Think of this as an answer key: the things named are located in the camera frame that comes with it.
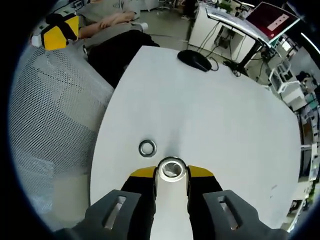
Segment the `yellow object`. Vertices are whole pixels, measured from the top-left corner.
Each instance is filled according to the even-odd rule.
[[[190,169],[190,174],[191,177],[213,177],[214,174],[210,172],[209,170],[202,168],[202,167],[197,167],[197,166],[188,166]]]
[[[78,39],[79,36],[79,17],[74,14],[69,14],[63,17],[64,22],[68,24],[72,32]],[[64,36],[62,30],[57,25],[49,25],[42,32],[42,44],[48,51],[63,49],[68,45],[68,36]]]
[[[153,178],[156,167],[149,166],[145,168],[140,168],[133,173],[131,173],[130,177],[142,177],[142,178]]]

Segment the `black pants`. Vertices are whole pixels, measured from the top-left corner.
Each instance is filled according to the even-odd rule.
[[[148,34],[130,30],[119,34],[98,46],[89,55],[89,64],[114,88],[127,66],[141,46],[159,47]]]

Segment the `gray shirt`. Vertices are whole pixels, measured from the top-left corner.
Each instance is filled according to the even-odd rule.
[[[79,29],[101,21],[103,18],[115,13],[124,13],[127,11],[135,12],[134,19],[140,15],[140,6],[138,0],[101,0],[94,3],[89,3],[78,10]],[[130,30],[141,30],[139,26],[131,23],[120,23],[114,26],[109,26],[90,38],[84,40],[84,46],[87,49],[99,45],[104,41],[113,38],[119,34]]]

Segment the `metal ring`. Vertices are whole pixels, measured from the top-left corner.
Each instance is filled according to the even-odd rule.
[[[151,153],[145,153],[144,152],[143,147],[144,147],[145,144],[150,144],[152,146],[152,152]],[[139,153],[144,158],[151,158],[156,154],[156,152],[157,152],[157,145],[152,140],[146,139],[146,140],[143,140],[139,144]]]
[[[176,164],[179,168],[179,173],[177,174],[177,176],[169,176],[168,174],[166,174],[166,166],[168,164]],[[179,180],[181,180],[187,173],[187,169],[186,169],[186,164],[184,161],[182,161],[182,159],[176,157],[176,156],[169,156],[164,158],[158,166],[158,174],[159,176],[170,183],[174,183],[177,182]]]

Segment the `black mouse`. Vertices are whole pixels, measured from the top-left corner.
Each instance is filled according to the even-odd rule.
[[[211,69],[211,63],[201,53],[192,50],[182,50],[177,55],[178,59],[196,69],[208,72]]]

